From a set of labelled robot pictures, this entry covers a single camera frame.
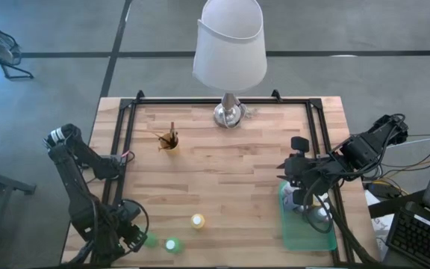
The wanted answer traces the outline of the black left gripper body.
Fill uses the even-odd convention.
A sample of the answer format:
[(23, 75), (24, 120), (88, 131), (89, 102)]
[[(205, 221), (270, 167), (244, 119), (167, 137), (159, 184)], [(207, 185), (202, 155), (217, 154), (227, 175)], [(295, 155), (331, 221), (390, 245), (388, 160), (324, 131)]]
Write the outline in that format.
[(107, 233), (103, 237), (102, 255), (105, 258), (122, 258), (129, 253), (137, 253), (146, 241), (146, 229), (142, 230), (132, 221), (145, 208), (139, 203), (102, 204)]

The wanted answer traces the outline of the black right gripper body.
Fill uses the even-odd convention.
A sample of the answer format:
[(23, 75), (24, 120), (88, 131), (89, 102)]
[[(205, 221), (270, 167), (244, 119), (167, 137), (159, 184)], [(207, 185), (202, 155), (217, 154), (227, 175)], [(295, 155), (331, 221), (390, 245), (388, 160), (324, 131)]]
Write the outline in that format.
[(297, 205), (312, 205), (314, 196), (327, 193), (334, 185), (334, 179), (328, 175), (328, 158), (316, 159), (305, 156), (309, 152), (309, 141), (295, 136), (290, 139), (290, 153), (277, 168), (284, 171), (278, 176), (293, 188), (292, 201)]

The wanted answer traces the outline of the large green paint bottle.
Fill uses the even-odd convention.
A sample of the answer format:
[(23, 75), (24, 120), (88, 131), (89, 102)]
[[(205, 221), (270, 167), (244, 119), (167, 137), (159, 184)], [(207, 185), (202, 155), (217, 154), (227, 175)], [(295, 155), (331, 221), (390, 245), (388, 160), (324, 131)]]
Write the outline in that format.
[(168, 253), (182, 253), (184, 251), (184, 242), (179, 238), (168, 238), (165, 240), (164, 249)]
[(143, 246), (147, 248), (155, 248), (159, 245), (158, 236), (153, 232), (147, 232), (146, 240), (144, 241)]

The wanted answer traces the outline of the yellow-orange plastic cup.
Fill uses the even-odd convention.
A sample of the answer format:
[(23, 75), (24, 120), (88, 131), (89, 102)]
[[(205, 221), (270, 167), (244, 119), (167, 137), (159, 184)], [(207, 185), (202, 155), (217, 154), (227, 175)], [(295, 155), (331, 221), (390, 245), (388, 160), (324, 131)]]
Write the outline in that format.
[[(162, 136), (170, 141), (170, 133), (163, 134)], [(167, 146), (171, 147), (170, 144), (165, 143), (162, 140), (159, 140), (159, 143), (160, 143), (159, 147), (167, 147)], [(167, 150), (167, 151), (162, 150), (162, 151), (164, 151), (167, 155), (176, 155), (179, 152), (179, 146), (178, 145), (179, 145), (178, 137), (176, 137), (176, 146), (172, 147), (171, 150)]]

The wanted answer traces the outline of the translucent green plastic bin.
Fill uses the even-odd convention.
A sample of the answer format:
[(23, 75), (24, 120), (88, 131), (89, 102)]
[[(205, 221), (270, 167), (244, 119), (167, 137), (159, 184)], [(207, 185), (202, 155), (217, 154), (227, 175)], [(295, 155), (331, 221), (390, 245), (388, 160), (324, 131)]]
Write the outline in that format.
[(278, 186), (278, 204), (281, 217), (281, 237), (284, 247), (290, 251), (332, 251), (337, 248), (334, 229), (329, 233), (316, 231), (300, 211), (285, 211)]

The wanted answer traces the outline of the black power strip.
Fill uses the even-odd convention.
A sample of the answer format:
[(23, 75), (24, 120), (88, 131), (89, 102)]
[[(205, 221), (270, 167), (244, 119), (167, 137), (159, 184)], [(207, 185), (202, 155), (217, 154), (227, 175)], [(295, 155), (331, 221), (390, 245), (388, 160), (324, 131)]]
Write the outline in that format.
[(369, 182), (364, 187), (375, 197), (393, 199), (402, 196), (402, 191), (386, 182)]

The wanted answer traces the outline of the white printed paper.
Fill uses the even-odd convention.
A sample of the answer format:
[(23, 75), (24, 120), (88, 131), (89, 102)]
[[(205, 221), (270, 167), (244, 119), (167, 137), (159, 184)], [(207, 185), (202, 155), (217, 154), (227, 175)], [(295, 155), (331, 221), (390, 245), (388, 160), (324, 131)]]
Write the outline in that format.
[[(364, 191), (364, 194), (367, 199), (367, 205), (375, 205), (381, 202), (369, 191)], [(386, 245), (386, 240), (387, 240), (388, 233), (390, 231), (391, 224), (393, 222), (393, 217), (394, 217), (394, 214), (388, 214), (383, 217), (376, 217), (376, 218), (371, 217), (381, 260), (383, 260), (387, 254), (388, 247)]]

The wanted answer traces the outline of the black computer desk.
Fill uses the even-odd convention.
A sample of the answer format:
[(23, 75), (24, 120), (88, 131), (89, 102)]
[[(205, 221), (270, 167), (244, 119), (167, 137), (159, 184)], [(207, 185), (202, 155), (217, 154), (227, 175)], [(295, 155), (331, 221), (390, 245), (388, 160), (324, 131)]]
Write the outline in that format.
[[(409, 202), (416, 203), (417, 205), (422, 206), (423, 208), (430, 211), (430, 208), (423, 202), (424, 193), (424, 191), (418, 191), (405, 197), (386, 200), (375, 205), (371, 205), (369, 207), (370, 214), (373, 217), (383, 217), (388, 214), (395, 214), (398, 210), (405, 207), (406, 204)], [(389, 247), (387, 250), (387, 254), (384, 257), (383, 263), (392, 267), (397, 266), (410, 269), (428, 269), (427, 267), (402, 256), (396, 251), (390, 249)]]

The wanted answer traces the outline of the grey side table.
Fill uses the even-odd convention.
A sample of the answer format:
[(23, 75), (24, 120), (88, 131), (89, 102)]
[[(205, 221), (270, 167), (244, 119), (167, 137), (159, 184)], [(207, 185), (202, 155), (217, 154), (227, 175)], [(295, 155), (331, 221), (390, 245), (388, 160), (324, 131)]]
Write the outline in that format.
[(22, 191), (25, 195), (32, 195), (35, 192), (36, 185), (26, 184), (24, 182), (0, 175), (0, 185), (11, 187), (12, 189)]

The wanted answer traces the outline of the black computer keyboard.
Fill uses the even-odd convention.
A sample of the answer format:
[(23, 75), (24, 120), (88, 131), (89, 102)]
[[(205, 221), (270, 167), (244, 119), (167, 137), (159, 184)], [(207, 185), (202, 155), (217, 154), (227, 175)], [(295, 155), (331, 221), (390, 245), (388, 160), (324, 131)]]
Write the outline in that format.
[(430, 211), (409, 202), (395, 213), (387, 246), (430, 269)]

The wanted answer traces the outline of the silver table lamp white shade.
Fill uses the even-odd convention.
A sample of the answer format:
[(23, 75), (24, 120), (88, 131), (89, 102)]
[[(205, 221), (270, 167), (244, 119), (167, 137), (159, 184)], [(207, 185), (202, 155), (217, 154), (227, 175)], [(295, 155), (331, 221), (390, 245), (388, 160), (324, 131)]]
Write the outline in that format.
[(259, 85), (267, 73), (263, 11), (256, 0), (207, 0), (197, 27), (193, 77), (223, 92), (214, 121), (234, 129), (246, 115), (235, 94)]

